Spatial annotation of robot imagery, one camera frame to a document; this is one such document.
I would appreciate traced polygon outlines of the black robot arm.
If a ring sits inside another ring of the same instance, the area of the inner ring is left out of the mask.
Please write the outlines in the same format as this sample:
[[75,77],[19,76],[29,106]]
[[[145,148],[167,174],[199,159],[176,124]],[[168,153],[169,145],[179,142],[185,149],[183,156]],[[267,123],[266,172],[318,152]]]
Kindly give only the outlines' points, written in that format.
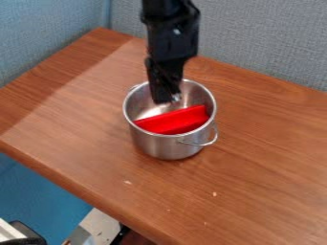
[[155,104],[180,100],[187,61],[197,55],[200,11],[192,0],[141,0],[144,59]]

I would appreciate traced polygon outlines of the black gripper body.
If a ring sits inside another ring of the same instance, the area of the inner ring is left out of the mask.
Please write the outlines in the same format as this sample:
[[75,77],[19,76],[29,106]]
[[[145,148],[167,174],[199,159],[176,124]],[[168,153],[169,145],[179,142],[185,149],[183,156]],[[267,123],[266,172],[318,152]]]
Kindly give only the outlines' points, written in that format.
[[197,54],[199,13],[141,15],[147,27],[147,61],[185,62]]

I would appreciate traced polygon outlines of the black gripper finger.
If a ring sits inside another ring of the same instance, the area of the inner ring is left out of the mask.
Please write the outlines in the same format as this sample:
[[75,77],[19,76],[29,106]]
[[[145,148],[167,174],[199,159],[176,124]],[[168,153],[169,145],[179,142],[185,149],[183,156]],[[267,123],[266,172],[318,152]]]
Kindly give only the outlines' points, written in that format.
[[184,64],[184,59],[164,62],[149,59],[149,89],[155,104],[176,102],[181,99]]
[[152,84],[152,59],[149,57],[145,57],[144,59],[144,66],[147,70],[148,82]]

